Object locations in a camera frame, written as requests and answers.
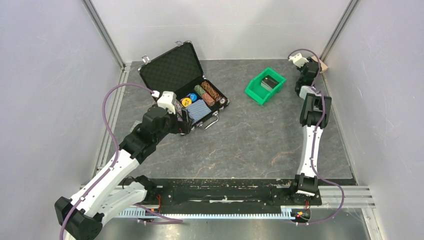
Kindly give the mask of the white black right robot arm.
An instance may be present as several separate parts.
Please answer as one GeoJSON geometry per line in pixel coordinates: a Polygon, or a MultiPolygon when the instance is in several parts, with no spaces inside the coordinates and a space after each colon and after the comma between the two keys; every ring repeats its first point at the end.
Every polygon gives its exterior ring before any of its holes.
{"type": "Polygon", "coordinates": [[[309,204],[318,198],[318,153],[322,133],[329,121],[332,99],[314,87],[314,80],[321,71],[319,62],[301,53],[289,56],[300,72],[295,85],[296,94],[303,99],[299,123],[303,142],[299,167],[289,188],[289,199],[295,204],[309,204]]]}

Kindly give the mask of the beige card holder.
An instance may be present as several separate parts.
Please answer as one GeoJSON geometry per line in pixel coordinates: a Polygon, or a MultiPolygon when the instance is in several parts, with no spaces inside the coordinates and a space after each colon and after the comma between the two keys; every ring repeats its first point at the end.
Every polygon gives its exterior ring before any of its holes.
{"type": "Polygon", "coordinates": [[[320,67],[321,67],[321,69],[320,69],[321,74],[324,73],[325,71],[327,71],[328,68],[329,68],[324,62],[320,62],[320,67]]]}

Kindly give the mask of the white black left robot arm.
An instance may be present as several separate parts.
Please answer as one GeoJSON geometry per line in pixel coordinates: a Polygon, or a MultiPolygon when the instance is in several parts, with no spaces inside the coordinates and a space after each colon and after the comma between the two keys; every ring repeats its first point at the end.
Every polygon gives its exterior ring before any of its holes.
{"type": "Polygon", "coordinates": [[[193,120],[187,109],[177,112],[153,105],[119,144],[113,159],[81,190],[70,198],[60,197],[54,204],[61,229],[59,238],[69,233],[76,240],[93,240],[112,218],[143,201],[153,203],[157,190],[139,181],[112,194],[113,189],[156,151],[168,134],[188,134],[193,120]]]}

